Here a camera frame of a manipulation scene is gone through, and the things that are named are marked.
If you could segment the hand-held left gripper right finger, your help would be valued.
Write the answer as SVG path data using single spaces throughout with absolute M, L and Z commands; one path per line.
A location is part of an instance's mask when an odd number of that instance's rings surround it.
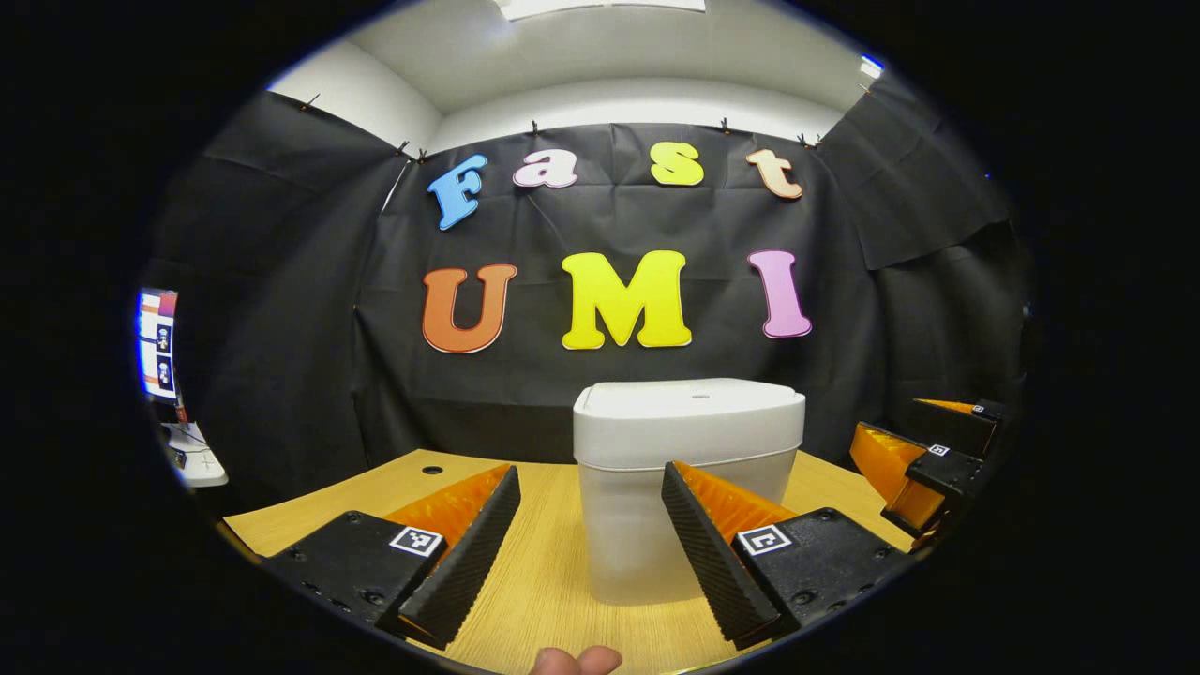
M 798 514 L 680 461 L 662 504 L 724 640 L 752 649 L 856 607 L 916 555 L 830 507 Z

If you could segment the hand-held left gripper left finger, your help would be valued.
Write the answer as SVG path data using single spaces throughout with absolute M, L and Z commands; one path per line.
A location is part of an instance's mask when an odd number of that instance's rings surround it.
M 444 650 L 484 590 L 521 504 L 502 464 L 389 516 L 347 510 L 262 558 L 288 587 L 390 637 Z

